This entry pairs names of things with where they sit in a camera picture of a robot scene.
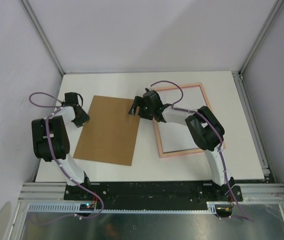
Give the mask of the brown cardboard backing board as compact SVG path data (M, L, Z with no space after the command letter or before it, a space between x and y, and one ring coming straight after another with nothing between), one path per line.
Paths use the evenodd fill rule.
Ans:
M132 99L95 95L74 158L131 166L139 117L129 115Z

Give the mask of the pink wooden picture frame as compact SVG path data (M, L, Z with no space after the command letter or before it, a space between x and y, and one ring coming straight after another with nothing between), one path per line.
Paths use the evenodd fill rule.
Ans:
M194 84L187 84L187 85L182 85L182 86L178 86L175 83L172 83L170 86L167 87L156 87L155 84L152 84L151 87L153 88L153 90L159 92L160 90L169 90L169 89L179 89L181 92L181 97L179 100L175 101L173 104L175 105L176 103L180 102L183 99L184 93L182 88L187 88L187 87L195 87L195 86L200 86L202 88L203 94L205 97L207 97L207 94L205 92L204 86L201 83L194 83ZM183 151L175 151L175 152L169 152L169 153L163 153L162 152L162 146L160 143L157 142L157 146L158 146L158 151L159 151L159 156L161 158L170 158L170 157L179 157L179 156L184 156L184 155L191 155L191 154L199 154L199 153L203 153L204 150L201 150L199 147L198 149L190 149L190 150L183 150Z

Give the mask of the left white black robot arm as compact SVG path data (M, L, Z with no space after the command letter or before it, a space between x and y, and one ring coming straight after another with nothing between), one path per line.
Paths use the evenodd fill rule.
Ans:
M75 187L75 195L86 200L92 194L92 187L87 174L70 154L66 125L73 123L75 127L82 128L90 117L83 109L84 101L79 93L67 92L64 100L57 102L61 105L55 106L52 114L31 123L34 154L47 163L55 163L67 186Z

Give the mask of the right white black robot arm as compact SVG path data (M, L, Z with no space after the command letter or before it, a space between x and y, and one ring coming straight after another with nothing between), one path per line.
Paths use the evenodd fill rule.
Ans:
M223 155L223 135L225 130L209 107L197 110L176 107L173 103L163 104L155 90L146 89L143 96L136 96L128 111L142 119L156 120L158 123L174 123L186 126L195 144L204 150L213 182L212 194L223 201L234 195L234 178L227 171Z

